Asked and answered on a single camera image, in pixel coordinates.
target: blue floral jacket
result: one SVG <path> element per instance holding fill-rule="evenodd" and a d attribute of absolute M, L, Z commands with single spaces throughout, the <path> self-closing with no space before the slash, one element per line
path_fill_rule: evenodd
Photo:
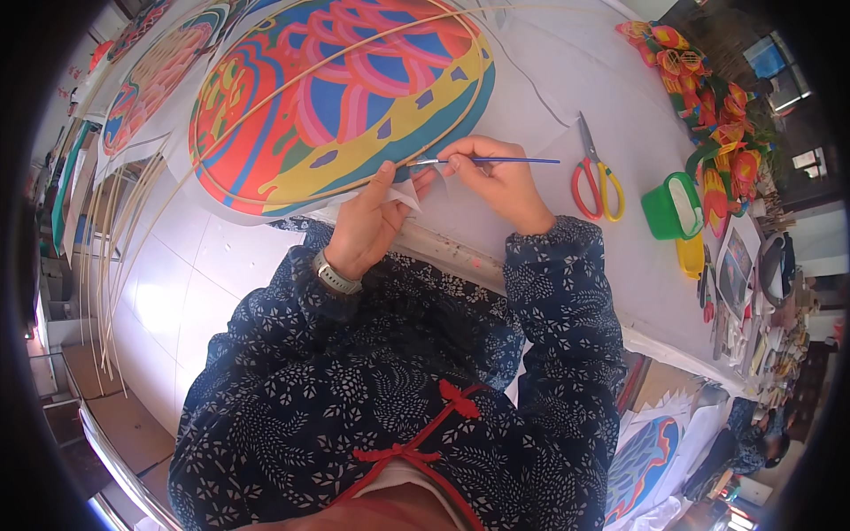
<path fill-rule="evenodd" d="M 601 528 L 625 375 L 602 232 L 558 217 L 506 243 L 509 308 L 425 263 L 411 280 L 398 255 L 337 295 L 316 248 L 293 247 L 210 341 L 189 391 L 168 485 L 184 528 L 321 511 L 398 458 L 473 528 Z M 518 408 L 502 390 L 524 337 L 496 318 L 534 343 Z"/>

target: red and yellow scissors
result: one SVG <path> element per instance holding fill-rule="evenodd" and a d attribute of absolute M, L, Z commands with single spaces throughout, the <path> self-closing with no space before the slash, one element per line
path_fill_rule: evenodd
<path fill-rule="evenodd" d="M 620 187 L 620 181 L 611 172 L 611 169 L 605 166 L 604 162 L 599 160 L 599 155 L 596 154 L 596 146 L 593 145 L 593 138 L 590 136 L 590 127 L 587 126 L 587 121 L 584 115 L 579 111 L 579 128 L 581 129 L 581 139 L 584 140 L 586 156 L 583 161 L 579 162 L 573 172 L 573 200 L 576 206 L 579 207 L 581 213 L 589 219 L 600 219 L 604 214 L 609 221 L 620 221 L 623 217 L 623 212 L 626 210 L 626 200 L 623 198 L 623 188 Z M 596 179 L 593 177 L 593 172 L 590 169 L 591 162 L 596 162 L 596 167 L 599 168 L 599 188 L 596 186 Z M 579 177 L 581 171 L 587 175 L 587 182 L 590 184 L 590 190 L 593 192 L 593 200 L 596 202 L 596 211 L 590 212 L 585 204 L 581 201 L 579 195 Z M 608 179 L 614 185 L 617 191 L 617 200 L 619 202 L 619 210 L 616 214 L 612 214 L 608 207 Z"/>

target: yellow container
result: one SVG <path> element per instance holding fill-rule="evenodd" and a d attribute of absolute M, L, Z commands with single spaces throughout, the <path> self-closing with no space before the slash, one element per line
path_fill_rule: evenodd
<path fill-rule="evenodd" d="M 702 250 L 702 233 L 699 232 L 690 240 L 676 239 L 676 253 L 679 255 L 679 267 L 694 280 L 700 279 L 700 274 L 706 266 L 706 254 Z"/>

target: wristwatch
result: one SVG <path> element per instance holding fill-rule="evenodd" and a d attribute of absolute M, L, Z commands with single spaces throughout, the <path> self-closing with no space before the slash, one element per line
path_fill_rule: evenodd
<path fill-rule="evenodd" d="M 344 295 L 353 295 L 363 289 L 363 284 L 359 280 L 346 279 L 333 270 L 325 258 L 324 249 L 319 251 L 316 258 L 313 258 L 313 268 L 325 284 Z"/>

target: white undershirt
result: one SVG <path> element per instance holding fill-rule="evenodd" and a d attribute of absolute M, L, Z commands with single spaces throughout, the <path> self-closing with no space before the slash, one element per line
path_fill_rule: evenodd
<path fill-rule="evenodd" d="M 437 498 L 437 501 L 443 506 L 445 512 L 451 517 L 452 522 L 461 531 L 471 531 L 467 519 L 462 515 L 460 509 L 457 508 L 451 498 L 446 495 L 442 487 L 434 480 L 428 477 L 425 472 L 422 472 L 407 460 L 395 457 L 390 460 L 386 467 L 381 470 L 381 473 L 375 478 L 375 481 L 366 485 L 357 494 L 355 498 L 359 498 L 363 494 L 373 492 L 380 489 L 389 489 L 390 487 L 398 487 L 405 483 L 412 483 L 418 487 L 426 489 L 428 492 Z"/>

